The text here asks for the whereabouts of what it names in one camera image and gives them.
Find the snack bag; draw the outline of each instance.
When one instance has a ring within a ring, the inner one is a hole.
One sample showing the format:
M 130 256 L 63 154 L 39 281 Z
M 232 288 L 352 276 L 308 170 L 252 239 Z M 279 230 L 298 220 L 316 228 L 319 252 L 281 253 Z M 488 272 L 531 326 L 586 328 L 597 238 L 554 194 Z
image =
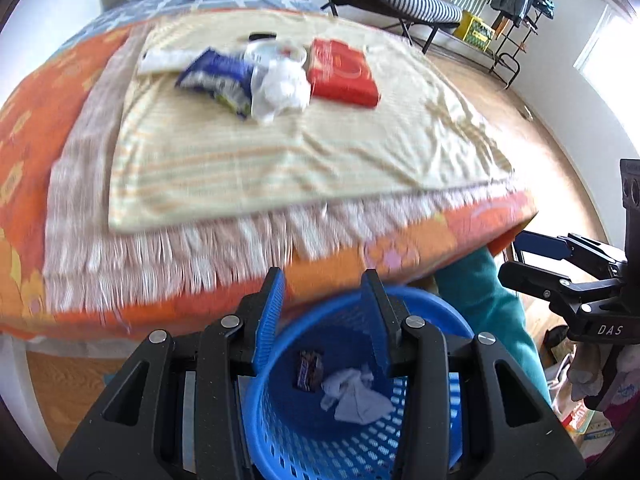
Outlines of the snack bag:
M 315 97 L 369 108 L 380 102 L 364 53 L 340 41 L 318 38 L 313 41 L 306 78 Z
M 255 66 L 207 49 L 185 70 L 176 86 L 207 92 L 242 118 L 251 116 L 251 79 Z

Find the plastic bag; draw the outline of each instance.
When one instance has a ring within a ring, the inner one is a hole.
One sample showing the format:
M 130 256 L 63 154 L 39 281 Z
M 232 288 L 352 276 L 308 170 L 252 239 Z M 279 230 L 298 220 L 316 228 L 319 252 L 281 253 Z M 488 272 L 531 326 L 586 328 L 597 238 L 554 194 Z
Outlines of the plastic bag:
M 288 59 L 272 61 L 269 68 L 257 68 L 251 80 L 251 116 L 270 123 L 287 108 L 304 110 L 311 99 L 311 85 L 302 67 Z
M 304 110 L 311 86 L 302 67 L 290 60 L 268 68 L 206 50 L 183 72 L 176 86 L 208 92 L 243 118 L 268 123 L 286 108 Z

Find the window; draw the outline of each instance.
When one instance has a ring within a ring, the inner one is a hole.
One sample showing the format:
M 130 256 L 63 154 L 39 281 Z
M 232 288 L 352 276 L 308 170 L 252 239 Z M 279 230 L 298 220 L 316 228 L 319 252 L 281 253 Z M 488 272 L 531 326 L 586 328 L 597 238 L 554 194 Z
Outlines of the window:
M 640 139 L 640 23 L 629 23 L 609 7 L 575 67 L 616 114 L 629 135 Z

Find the wooden floor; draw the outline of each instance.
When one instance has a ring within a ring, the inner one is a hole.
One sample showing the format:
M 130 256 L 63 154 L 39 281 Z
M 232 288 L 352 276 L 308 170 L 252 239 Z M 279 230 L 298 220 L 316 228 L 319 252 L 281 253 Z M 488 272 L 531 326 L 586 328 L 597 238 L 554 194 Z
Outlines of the wooden floor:
M 437 67 L 497 129 L 497 140 L 516 170 L 528 181 L 540 208 L 529 229 L 547 235 L 576 232 L 605 240 L 593 205 L 551 134 L 538 121 L 525 120 L 522 102 L 501 84 L 469 66 L 430 55 Z M 583 275 L 571 266 L 549 266 L 574 280 Z M 546 303 L 524 298 L 527 329 L 538 343 L 547 328 L 559 324 Z M 28 352 L 33 388 L 53 441 L 62 450 L 84 414 L 104 387 L 105 374 L 121 360 L 59 358 Z

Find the candy wrapper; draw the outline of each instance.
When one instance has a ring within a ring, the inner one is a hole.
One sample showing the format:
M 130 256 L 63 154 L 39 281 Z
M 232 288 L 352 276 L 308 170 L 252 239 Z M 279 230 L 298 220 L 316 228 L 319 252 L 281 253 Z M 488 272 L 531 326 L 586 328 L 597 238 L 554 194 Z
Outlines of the candy wrapper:
M 315 392 L 322 384 L 323 377 L 322 354 L 314 351 L 300 352 L 294 388 L 302 392 Z

